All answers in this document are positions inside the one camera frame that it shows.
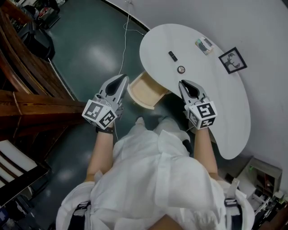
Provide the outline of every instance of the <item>pants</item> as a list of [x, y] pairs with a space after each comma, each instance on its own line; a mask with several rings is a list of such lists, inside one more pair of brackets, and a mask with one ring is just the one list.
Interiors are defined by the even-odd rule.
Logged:
[[[182, 142], [185, 140], [188, 140], [190, 142], [190, 137], [189, 135], [180, 130], [178, 124], [170, 117], [167, 117], [165, 119], [163, 119], [159, 125], [153, 130], [153, 132], [155, 132], [156, 134], [160, 135], [161, 131], [165, 130], [169, 133], [174, 134], [175, 136], [177, 136]], [[144, 131], [147, 131], [147, 128], [145, 127], [144, 123], [136, 123], [131, 130], [129, 131], [129, 133], [127, 134], [127, 136], [132, 136], [132, 135], [138, 135]]]

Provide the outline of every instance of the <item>fiducial marker cube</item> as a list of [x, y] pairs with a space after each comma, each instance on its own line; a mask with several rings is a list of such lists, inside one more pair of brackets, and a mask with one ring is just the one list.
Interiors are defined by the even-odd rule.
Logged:
[[196, 129], [213, 125], [216, 117], [217, 111], [214, 102], [205, 102], [189, 107], [188, 118]]
[[105, 129], [117, 118], [117, 115], [111, 107], [89, 100], [82, 113], [82, 117], [90, 124]]

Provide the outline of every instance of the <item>black picture frame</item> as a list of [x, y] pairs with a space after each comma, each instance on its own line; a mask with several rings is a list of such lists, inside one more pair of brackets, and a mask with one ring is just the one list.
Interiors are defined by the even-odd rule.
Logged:
[[[238, 55], [240, 61], [241, 61], [242, 64], [243, 64], [243, 66], [240, 67], [240, 68], [237, 68], [237, 69], [235, 69], [235, 70], [230, 71], [230, 70], [228, 69], [228, 67], [225, 65], [225, 63], [223, 62], [222, 58], [223, 58], [224, 56], [228, 55], [229, 53], [231, 53], [232, 51], [235, 51], [235, 52], [236, 52], [236, 54]], [[239, 70], [242, 70], [242, 69], [247, 68], [247, 65], [246, 65], [245, 61], [243, 60], [241, 54], [239, 53], [239, 51], [237, 50], [236, 47], [234, 47], [234, 48], [232, 48], [231, 50], [227, 51], [226, 53], [222, 54], [222, 55], [219, 57], [219, 59], [220, 59], [221, 63], [223, 64], [224, 68], [227, 70], [227, 72], [228, 72], [229, 74], [232, 74], [232, 73], [234, 73], [234, 72], [237, 72], [237, 71], [239, 71]]]

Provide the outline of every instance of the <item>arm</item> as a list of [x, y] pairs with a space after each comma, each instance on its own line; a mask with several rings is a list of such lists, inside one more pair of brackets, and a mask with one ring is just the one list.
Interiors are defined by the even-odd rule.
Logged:
[[194, 158], [205, 167], [213, 179], [219, 180], [208, 128], [196, 130]]
[[113, 164], [113, 134], [98, 132], [95, 147], [87, 169], [86, 181], [94, 181], [94, 175], [100, 170], [108, 172]]

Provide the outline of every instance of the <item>concrete floor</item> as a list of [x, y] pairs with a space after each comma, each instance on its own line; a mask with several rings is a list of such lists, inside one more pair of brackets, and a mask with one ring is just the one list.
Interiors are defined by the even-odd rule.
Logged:
[[[122, 27], [127, 18], [100, 0], [69, 0], [61, 7], [60, 16], [49, 32], [56, 51], [53, 62], [77, 99], [86, 102], [98, 92], [105, 80], [118, 75], [124, 49], [125, 30]], [[129, 28], [145, 33], [133, 22], [129, 23]], [[139, 57], [142, 38], [135, 31], [127, 32], [121, 73], [128, 74], [130, 81], [144, 70]], [[182, 113], [183, 102], [173, 94], [166, 95], [153, 111], [133, 104], [128, 94], [123, 105], [122, 120], [116, 123], [119, 138], [128, 133], [140, 115], [148, 129], [155, 128], [158, 117], [166, 115], [174, 118], [182, 129], [187, 129], [188, 121]], [[35, 208], [32, 211], [43, 229], [55, 221], [65, 196], [84, 181], [95, 139], [95, 128], [88, 123], [70, 127], [49, 155], [47, 162], [52, 168], [49, 183], [33, 200]], [[220, 162], [222, 158], [216, 145], [214, 149]]]

